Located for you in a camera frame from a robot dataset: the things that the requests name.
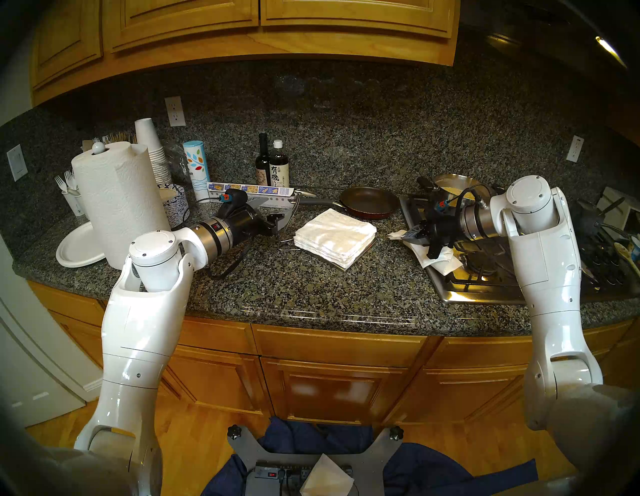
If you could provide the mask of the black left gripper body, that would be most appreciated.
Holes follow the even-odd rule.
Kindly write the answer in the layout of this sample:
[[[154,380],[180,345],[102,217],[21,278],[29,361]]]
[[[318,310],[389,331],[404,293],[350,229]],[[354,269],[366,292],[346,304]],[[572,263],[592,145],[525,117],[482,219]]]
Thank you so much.
[[[242,206],[229,215],[231,245],[240,245],[255,236],[275,236],[277,224],[263,218],[250,206]]]

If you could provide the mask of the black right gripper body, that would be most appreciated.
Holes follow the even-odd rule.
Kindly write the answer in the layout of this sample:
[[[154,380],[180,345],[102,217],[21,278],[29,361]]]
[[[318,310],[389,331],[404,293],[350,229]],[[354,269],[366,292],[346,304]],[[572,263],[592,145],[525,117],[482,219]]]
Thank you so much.
[[[458,241],[464,240],[460,219],[456,215],[437,216],[426,220],[426,232],[429,240],[429,258],[439,258],[443,247],[452,248]]]

